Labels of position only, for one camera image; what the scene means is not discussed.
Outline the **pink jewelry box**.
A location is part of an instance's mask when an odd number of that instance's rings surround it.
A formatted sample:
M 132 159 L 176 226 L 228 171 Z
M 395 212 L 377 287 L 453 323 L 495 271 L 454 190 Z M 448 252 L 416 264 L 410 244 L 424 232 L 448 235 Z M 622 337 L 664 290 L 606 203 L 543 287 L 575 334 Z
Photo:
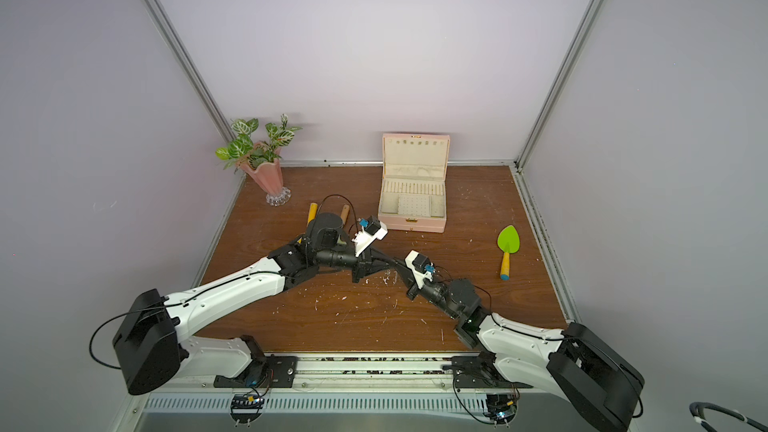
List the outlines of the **pink jewelry box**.
M 386 133 L 378 218 L 393 230 L 442 233 L 450 137 Z

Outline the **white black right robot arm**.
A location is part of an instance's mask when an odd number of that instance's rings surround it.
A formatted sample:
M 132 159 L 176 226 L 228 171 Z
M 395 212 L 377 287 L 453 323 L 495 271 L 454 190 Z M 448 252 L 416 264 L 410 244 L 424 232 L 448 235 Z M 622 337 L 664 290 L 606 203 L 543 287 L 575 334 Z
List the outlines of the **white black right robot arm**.
M 645 412 L 645 379 L 590 328 L 537 328 L 502 317 L 468 279 L 419 278 L 391 260 L 411 298 L 421 296 L 456 321 L 460 341 L 482 351 L 507 382 L 519 382 L 568 401 L 598 431 L 627 431 Z

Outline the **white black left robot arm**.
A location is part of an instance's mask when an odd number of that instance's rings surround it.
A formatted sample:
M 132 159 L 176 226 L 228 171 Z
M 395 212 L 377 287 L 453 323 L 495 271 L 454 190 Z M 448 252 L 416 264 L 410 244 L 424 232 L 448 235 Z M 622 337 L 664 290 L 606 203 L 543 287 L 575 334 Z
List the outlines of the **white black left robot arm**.
M 191 358 L 182 343 L 218 319 L 300 285 L 323 267 L 349 270 L 355 280 L 373 274 L 372 244 L 387 234 L 387 225 L 371 216 L 350 236 L 339 215 L 323 212 L 302 236 L 239 271 L 169 295 L 150 289 L 106 321 L 121 321 L 112 339 L 118 361 L 113 368 L 122 373 L 129 394 L 152 392 Z

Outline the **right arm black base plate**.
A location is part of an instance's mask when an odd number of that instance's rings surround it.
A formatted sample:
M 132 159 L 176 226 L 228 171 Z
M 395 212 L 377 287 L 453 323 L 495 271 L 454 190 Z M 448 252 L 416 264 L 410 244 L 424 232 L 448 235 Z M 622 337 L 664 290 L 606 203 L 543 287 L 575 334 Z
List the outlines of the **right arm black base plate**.
M 490 352 L 457 355 L 451 357 L 441 369 L 451 373 L 453 384 L 458 389 L 532 389 L 529 384 L 505 379 L 495 368 L 494 359 L 495 355 Z

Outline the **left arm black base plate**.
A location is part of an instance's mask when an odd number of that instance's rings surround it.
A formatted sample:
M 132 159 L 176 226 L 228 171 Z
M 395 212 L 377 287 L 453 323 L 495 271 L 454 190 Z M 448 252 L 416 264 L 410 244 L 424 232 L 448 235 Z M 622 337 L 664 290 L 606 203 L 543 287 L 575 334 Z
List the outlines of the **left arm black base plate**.
M 299 358 L 297 356 L 267 355 L 253 336 L 238 338 L 247 348 L 244 368 L 237 375 L 216 375 L 214 388 L 285 388 L 293 386 Z

